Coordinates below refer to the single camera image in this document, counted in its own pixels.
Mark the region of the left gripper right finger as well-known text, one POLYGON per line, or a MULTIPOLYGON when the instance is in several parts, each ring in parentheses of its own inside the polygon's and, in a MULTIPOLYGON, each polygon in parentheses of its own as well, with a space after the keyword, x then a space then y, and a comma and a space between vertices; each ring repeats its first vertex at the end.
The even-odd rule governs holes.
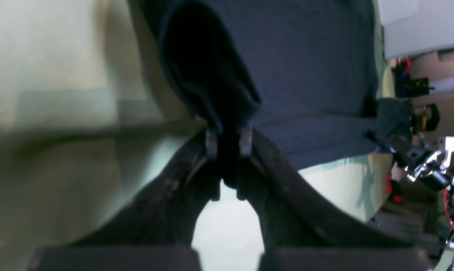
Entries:
POLYGON ((240 136, 239 199, 259 217, 266 249, 280 247, 408 248, 412 245, 353 218, 304 180, 286 155, 260 132, 240 136))

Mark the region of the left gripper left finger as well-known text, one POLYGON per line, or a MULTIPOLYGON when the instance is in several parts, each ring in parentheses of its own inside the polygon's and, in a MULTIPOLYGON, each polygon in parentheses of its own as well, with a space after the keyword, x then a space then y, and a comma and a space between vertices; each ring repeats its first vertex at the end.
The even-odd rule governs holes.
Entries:
POLYGON ((75 246, 190 245, 201 211, 220 199, 217 143, 212 129, 196 134, 129 204, 75 246))

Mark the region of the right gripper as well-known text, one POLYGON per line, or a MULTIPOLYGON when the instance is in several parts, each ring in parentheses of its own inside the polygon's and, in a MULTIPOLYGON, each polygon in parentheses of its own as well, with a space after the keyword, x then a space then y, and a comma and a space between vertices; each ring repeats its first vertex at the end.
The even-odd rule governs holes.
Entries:
POLYGON ((402 137, 392 136, 391 151, 395 165, 402 168, 412 182, 420 181, 432 190, 454 187, 454 177, 448 173, 454 137, 441 137, 434 146, 415 146, 402 137))

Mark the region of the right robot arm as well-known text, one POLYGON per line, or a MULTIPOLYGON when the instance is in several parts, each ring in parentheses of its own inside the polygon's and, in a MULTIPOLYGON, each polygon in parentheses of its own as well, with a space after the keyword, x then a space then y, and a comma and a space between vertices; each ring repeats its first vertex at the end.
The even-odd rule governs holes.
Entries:
MULTIPOLYGON (((454 175, 449 173, 454 137, 441 137, 434 146, 416 146, 398 136, 389 137, 387 143, 405 166, 409 180, 419 181, 434 192, 443 192, 444 212, 451 227, 444 251, 454 252, 454 175)), ((454 271, 454 255, 447 270, 454 271)))

